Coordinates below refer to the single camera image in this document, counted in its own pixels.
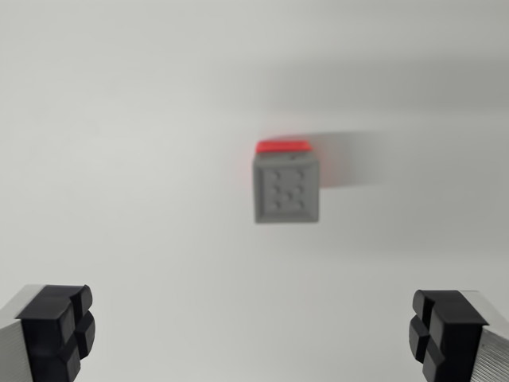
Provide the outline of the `black-tipped silver gripper left finger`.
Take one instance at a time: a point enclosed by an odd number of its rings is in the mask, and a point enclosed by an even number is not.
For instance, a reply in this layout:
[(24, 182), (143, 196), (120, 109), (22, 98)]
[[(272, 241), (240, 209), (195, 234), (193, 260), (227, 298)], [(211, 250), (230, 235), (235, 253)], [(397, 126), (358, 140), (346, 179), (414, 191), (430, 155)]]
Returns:
[(1, 380), (74, 381), (95, 340), (91, 288), (22, 287), (1, 308)]

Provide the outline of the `black-tipped silver gripper right finger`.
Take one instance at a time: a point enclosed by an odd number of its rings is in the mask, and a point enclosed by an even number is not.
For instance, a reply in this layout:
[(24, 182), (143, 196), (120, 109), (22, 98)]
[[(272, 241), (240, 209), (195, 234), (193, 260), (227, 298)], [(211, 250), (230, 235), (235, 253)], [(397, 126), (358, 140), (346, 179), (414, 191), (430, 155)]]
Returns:
[(508, 320), (476, 290), (417, 290), (410, 350), (432, 382), (508, 381)]

